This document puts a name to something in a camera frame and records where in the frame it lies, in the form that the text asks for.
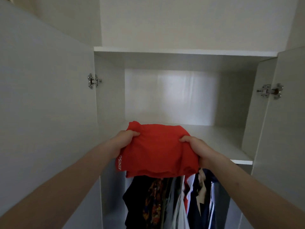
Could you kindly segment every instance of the silver hinge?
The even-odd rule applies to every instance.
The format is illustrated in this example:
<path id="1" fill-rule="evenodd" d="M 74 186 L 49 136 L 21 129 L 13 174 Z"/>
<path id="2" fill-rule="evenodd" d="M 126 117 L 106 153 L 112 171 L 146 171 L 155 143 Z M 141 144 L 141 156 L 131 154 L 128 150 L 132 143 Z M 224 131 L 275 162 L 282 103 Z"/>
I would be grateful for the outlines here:
<path id="1" fill-rule="evenodd" d="M 276 84 L 276 87 L 271 89 L 271 84 L 265 84 L 263 85 L 263 88 L 261 89 L 256 89 L 256 92 L 260 94 L 261 97 L 263 98 L 268 98 L 270 94 L 273 95 L 273 98 L 275 100 L 278 100 L 279 98 L 282 97 L 281 92 L 283 91 L 284 86 L 280 83 Z"/>
<path id="2" fill-rule="evenodd" d="M 91 73 L 88 75 L 88 80 L 89 80 L 88 86 L 89 86 L 91 89 L 93 89 L 93 84 L 95 84 L 96 86 L 98 86 L 99 84 L 102 83 L 102 80 L 101 80 L 101 79 L 98 79 L 98 78 L 97 78 L 97 75 L 95 75 L 95 79 L 94 79 Z"/>

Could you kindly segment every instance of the closet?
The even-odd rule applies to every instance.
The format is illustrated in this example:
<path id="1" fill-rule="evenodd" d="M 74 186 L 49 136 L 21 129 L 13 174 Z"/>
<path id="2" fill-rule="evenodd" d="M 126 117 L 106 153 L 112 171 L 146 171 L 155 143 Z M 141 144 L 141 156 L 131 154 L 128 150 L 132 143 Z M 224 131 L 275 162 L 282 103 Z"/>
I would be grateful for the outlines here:
<path id="1" fill-rule="evenodd" d="M 305 209 L 304 47 L 278 57 L 107 51 L 5 0 L 0 13 L 0 215 L 129 121 L 181 125 Z M 92 89 L 89 74 L 101 80 Z M 65 228 L 124 228 L 131 181 L 110 162 Z M 238 207 L 226 211 L 238 228 Z"/>

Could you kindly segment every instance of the cabinet hinge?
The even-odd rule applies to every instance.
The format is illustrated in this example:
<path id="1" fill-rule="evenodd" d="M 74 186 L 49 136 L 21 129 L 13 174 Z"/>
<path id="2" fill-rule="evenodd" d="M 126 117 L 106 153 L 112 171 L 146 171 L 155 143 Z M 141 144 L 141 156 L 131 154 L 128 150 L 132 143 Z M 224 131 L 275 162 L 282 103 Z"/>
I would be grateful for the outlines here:
<path id="1" fill-rule="evenodd" d="M 93 85 L 95 84 L 96 87 L 102 83 L 102 80 L 101 79 L 98 79 L 97 78 L 97 75 L 95 75 L 95 78 L 93 78 L 92 74 L 90 73 L 88 75 L 88 80 L 89 80 L 89 84 L 88 84 L 88 87 L 90 87 L 90 89 L 93 89 Z"/>
<path id="2" fill-rule="evenodd" d="M 278 100 L 282 97 L 281 92 L 283 91 L 284 86 L 280 83 L 276 84 L 276 87 L 271 89 L 271 84 L 263 85 L 263 88 L 256 89 L 256 92 L 263 98 L 268 98 L 270 94 L 273 95 L 275 100 Z"/>

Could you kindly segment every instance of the red fabric bag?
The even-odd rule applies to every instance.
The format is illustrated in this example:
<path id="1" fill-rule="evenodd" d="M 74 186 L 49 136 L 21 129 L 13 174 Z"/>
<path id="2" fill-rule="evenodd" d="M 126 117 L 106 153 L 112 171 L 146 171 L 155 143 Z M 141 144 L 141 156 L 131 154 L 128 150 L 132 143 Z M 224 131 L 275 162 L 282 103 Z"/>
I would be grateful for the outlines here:
<path id="1" fill-rule="evenodd" d="M 126 177 L 189 177 L 198 172 L 198 156 L 188 142 L 179 141 L 189 135 L 181 126 L 141 125 L 133 121 L 129 129 L 141 134 L 121 149 L 116 158 L 116 169 L 127 171 Z"/>

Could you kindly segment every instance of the open door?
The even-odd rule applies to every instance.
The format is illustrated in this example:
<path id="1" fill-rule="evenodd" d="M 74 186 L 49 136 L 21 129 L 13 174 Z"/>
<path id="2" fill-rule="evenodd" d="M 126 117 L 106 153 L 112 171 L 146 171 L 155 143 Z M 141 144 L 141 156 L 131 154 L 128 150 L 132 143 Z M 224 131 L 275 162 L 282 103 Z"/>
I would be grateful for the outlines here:
<path id="1" fill-rule="evenodd" d="M 305 211 L 305 47 L 279 53 L 252 175 Z M 251 228 L 242 217 L 240 229 Z"/>
<path id="2" fill-rule="evenodd" d="M 0 0 L 0 215 L 97 143 L 93 48 Z M 101 228 L 99 180 L 65 228 Z"/>

